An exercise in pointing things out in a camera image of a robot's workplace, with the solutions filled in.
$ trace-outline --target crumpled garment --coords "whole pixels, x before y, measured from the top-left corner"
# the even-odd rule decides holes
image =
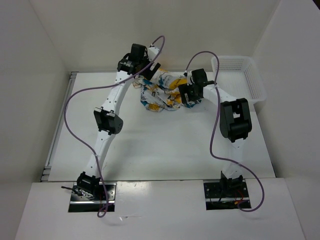
[[[163,109],[175,111],[181,106],[192,108],[201,102],[197,100],[182,104],[178,86],[186,83],[187,78],[183,74],[159,68],[150,81],[140,76],[134,80],[133,86],[141,88],[140,101],[147,110],[161,112]]]

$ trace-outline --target plastic basket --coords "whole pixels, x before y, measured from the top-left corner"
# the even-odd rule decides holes
[[[219,56],[220,68],[217,83],[220,88],[236,98],[248,102],[264,101],[267,94],[258,68],[248,56]],[[217,71],[217,59],[211,59],[212,70]]]

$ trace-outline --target colorful fabric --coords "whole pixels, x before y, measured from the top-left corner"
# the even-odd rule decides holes
[[[201,102],[188,102],[182,104],[178,86],[186,84],[187,78],[179,73],[158,69],[153,78],[148,81],[144,77],[136,78],[134,88],[141,88],[141,103],[149,111],[160,112],[163,109],[175,111],[181,106],[192,108]]]

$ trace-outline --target white wall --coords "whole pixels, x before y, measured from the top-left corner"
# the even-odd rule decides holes
[[[251,56],[278,0],[30,0],[67,69],[114,71],[132,43],[166,36],[160,63],[202,50]],[[209,56],[194,66],[211,69]]]
[[[68,73],[28,1],[0,1],[0,34],[0,232],[10,240],[45,165]]]
[[[253,55],[268,94],[257,108],[262,132],[309,240],[320,234],[319,43],[313,1],[282,0]]]

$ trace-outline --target white floor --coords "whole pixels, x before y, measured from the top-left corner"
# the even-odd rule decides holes
[[[206,210],[202,180],[118,182],[115,212],[68,213],[71,182],[33,183],[16,240],[303,240],[282,178],[261,179],[265,202],[256,212]],[[251,204],[261,200],[247,180]]]
[[[72,92],[112,84],[113,73],[78,73]],[[91,146],[97,124],[94,108],[108,97],[109,89],[82,92],[71,100],[67,119],[71,129]],[[213,159],[209,142],[217,107],[204,100],[194,108],[160,113],[147,111],[140,103],[140,90],[129,88],[121,109],[124,127],[112,142],[103,166],[106,181],[203,180],[219,179],[225,164]],[[274,178],[274,170],[254,108],[252,132],[244,147],[243,164],[260,178]],[[228,140],[216,133],[213,151],[227,157]],[[50,159],[49,181],[76,181],[89,161],[91,152],[62,126]],[[244,172],[245,178],[252,178]]]

